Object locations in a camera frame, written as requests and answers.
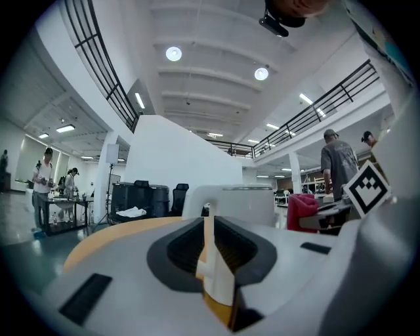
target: gray floor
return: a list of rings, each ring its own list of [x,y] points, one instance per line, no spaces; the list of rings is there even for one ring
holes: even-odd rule
[[[0,194],[0,251],[17,284],[41,294],[62,273],[67,256],[87,232],[71,231],[35,240],[31,231],[35,226],[33,213],[26,209],[25,202],[25,194]]]

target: light stand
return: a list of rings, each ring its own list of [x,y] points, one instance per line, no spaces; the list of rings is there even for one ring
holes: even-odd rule
[[[110,183],[111,183],[111,174],[112,174],[112,169],[114,169],[114,164],[111,163],[110,164],[110,174],[108,175],[108,190],[106,192],[106,213],[105,215],[102,217],[102,219],[98,222],[98,224],[92,229],[92,233],[95,232],[96,228],[99,225],[102,224],[109,224],[110,223],[110,212],[109,212],[109,206],[110,206]]]

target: cap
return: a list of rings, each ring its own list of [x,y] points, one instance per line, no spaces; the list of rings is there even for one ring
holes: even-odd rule
[[[273,0],[265,0],[265,5],[267,11],[276,21],[284,26],[291,28],[299,28],[305,24],[305,18],[295,18],[293,16],[285,15],[284,13],[280,12],[276,6],[274,6],[273,2]]]
[[[324,132],[324,138],[329,138],[329,137],[332,137],[333,135],[339,136],[333,129],[327,129]]]
[[[370,133],[369,131],[366,131],[365,133],[363,133],[362,142],[368,141],[369,135],[372,135],[372,133]]]

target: round ceiling light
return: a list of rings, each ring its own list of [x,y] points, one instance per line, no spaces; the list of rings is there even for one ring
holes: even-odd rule
[[[168,60],[176,62],[177,60],[181,59],[182,51],[179,48],[171,47],[168,50],[166,50],[166,57],[168,58]]]
[[[259,68],[255,72],[255,78],[257,78],[259,81],[263,81],[267,79],[268,77],[268,70],[266,68]]]

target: black metal railing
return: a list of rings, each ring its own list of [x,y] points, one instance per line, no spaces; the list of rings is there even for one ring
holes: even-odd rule
[[[218,141],[218,140],[207,140],[216,147],[219,147],[223,152],[226,152],[230,156],[237,156],[239,158],[253,159],[254,148],[246,144],[234,144],[232,142]]]
[[[105,99],[132,132],[136,112],[121,85],[99,30],[92,0],[64,0],[69,35],[84,65]]]
[[[306,131],[333,115],[338,107],[346,102],[353,102],[358,94],[378,79],[379,75],[375,71],[375,68],[370,64],[370,60],[367,60],[321,98],[291,118],[287,123],[284,123],[277,131],[274,131],[256,144],[253,147],[254,158],[292,139],[299,133]]]

